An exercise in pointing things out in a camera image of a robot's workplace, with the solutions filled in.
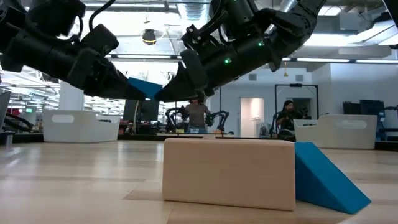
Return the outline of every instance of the table surface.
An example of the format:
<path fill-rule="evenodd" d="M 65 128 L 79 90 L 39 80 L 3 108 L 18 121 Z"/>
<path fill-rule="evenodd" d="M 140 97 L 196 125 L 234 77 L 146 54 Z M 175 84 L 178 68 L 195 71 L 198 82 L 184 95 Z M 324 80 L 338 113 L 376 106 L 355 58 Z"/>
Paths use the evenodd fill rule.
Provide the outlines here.
<path fill-rule="evenodd" d="M 323 150 L 373 201 L 346 215 L 303 202 L 294 212 L 163 202 L 162 142 L 13 147 L 0 147 L 1 223 L 398 223 L 397 152 Z"/>

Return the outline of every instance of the green led light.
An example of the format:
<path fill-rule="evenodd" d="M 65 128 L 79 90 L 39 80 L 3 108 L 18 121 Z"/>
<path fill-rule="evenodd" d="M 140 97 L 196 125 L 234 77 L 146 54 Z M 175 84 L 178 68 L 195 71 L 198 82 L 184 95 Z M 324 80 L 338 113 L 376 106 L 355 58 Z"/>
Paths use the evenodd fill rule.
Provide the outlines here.
<path fill-rule="evenodd" d="M 227 58 L 227 59 L 224 60 L 224 64 L 226 64 L 226 65 L 231 63 L 231 62 L 232 62 L 232 60 L 230 58 Z"/>

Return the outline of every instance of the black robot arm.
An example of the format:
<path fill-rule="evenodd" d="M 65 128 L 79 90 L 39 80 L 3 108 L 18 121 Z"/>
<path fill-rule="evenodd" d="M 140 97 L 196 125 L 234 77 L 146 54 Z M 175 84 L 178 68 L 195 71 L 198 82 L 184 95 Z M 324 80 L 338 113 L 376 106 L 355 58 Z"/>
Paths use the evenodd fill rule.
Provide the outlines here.
<path fill-rule="evenodd" d="M 198 91 L 211 96 L 219 86 L 264 64 L 276 71 L 284 57 L 311 36 L 326 0 L 301 0 L 289 12 L 257 10 L 252 0 L 212 0 L 213 17 L 201 29 L 187 28 L 182 37 L 188 50 L 181 53 L 176 77 L 155 96 L 162 101 L 185 100 Z M 271 25 L 276 30 L 265 34 Z M 221 29 L 229 41 L 224 40 Z M 210 34 L 219 30 L 219 43 Z"/>
<path fill-rule="evenodd" d="M 29 12 L 17 0 L 1 0 L 2 69 L 20 72 L 27 65 L 84 90 L 86 95 L 144 100 L 145 94 L 129 85 L 127 78 L 104 58 L 119 45 L 104 25 L 90 29 L 80 40 L 84 13 L 85 5 L 80 0 L 33 0 Z M 81 23 L 79 34 L 57 38 L 70 33 L 77 17 Z"/>

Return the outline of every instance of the black shirt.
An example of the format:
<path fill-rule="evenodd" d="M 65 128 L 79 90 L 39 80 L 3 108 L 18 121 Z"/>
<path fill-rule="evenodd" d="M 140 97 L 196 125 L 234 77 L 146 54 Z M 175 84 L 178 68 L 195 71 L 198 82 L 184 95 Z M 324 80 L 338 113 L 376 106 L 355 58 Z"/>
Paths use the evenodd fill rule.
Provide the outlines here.
<path fill-rule="evenodd" d="M 278 115 L 278 118 L 276 119 L 277 121 L 289 117 L 289 119 L 284 119 L 282 124 L 280 124 L 280 129 L 287 129 L 290 131 L 294 131 L 294 124 L 293 120 L 294 119 L 303 119 L 303 115 L 297 111 L 281 111 Z"/>

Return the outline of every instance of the woman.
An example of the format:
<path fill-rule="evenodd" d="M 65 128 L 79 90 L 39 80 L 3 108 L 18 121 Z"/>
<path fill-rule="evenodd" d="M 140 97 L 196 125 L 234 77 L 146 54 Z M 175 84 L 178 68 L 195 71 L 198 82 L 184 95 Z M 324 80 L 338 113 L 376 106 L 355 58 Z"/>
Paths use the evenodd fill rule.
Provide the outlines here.
<path fill-rule="evenodd" d="M 205 114 L 211 114 L 211 112 L 199 99 L 189 102 L 190 104 L 185 107 L 189 113 L 188 133 L 206 134 Z"/>
<path fill-rule="evenodd" d="M 286 100 L 282 111 L 279 113 L 276 125 L 280 125 L 280 129 L 294 131 L 293 119 L 303 119 L 303 115 L 294 110 L 294 104 L 291 100 Z"/>

